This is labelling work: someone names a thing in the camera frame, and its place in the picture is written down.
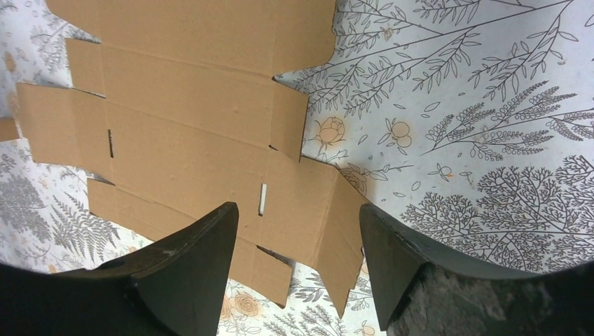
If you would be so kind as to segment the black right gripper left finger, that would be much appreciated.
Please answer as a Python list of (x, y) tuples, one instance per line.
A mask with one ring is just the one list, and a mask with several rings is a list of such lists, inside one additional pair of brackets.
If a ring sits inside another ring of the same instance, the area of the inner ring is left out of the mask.
[(226, 202), (133, 253), (52, 275), (56, 335), (214, 335), (235, 246), (238, 207)]

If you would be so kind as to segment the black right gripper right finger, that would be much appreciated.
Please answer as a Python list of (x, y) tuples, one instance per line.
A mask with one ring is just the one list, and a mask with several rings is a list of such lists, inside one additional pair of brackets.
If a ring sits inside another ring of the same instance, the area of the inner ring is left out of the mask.
[(372, 204), (359, 225), (381, 330), (546, 332), (545, 296), (532, 275), (471, 257)]

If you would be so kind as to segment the brown cardboard box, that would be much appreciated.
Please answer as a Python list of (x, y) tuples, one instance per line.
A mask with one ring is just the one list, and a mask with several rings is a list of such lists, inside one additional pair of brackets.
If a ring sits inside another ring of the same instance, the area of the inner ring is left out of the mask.
[(301, 156), (308, 97), (272, 79), (331, 57), (335, 2), (47, 5), (99, 43), (67, 41), (71, 89), (17, 86), (33, 160), (95, 173), (91, 212), (153, 240), (235, 202), (230, 277), (285, 305), (302, 263), (343, 315), (364, 198)]

